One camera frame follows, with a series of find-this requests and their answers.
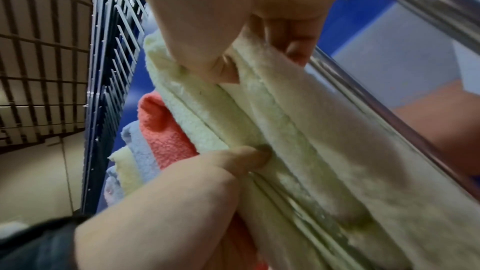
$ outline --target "blue towel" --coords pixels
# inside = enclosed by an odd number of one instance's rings
[[[110,207],[123,200],[125,194],[120,186],[119,180],[117,179],[117,171],[115,166],[108,168],[106,173],[108,177],[105,181],[103,196],[105,197],[106,204]]]
[[[160,168],[155,160],[149,144],[140,132],[139,121],[127,124],[121,131],[121,138],[133,154],[136,166],[140,171],[140,178],[144,184],[160,174]]]

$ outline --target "skin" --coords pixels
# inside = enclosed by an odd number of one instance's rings
[[[244,26],[305,66],[335,0],[147,0],[181,65],[212,83],[239,81],[224,51]],[[253,270],[257,252],[234,214],[238,177],[270,153],[252,147],[179,161],[80,225],[80,270]]]

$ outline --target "pink towel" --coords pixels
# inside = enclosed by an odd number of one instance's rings
[[[156,91],[145,94],[138,102],[138,121],[160,170],[198,155]]]

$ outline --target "brown surface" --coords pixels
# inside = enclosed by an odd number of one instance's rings
[[[460,80],[394,112],[445,154],[460,172],[480,175],[480,96]]]

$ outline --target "dark sleeve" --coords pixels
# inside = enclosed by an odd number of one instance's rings
[[[54,219],[0,240],[0,269],[76,270],[75,228],[87,219]]]

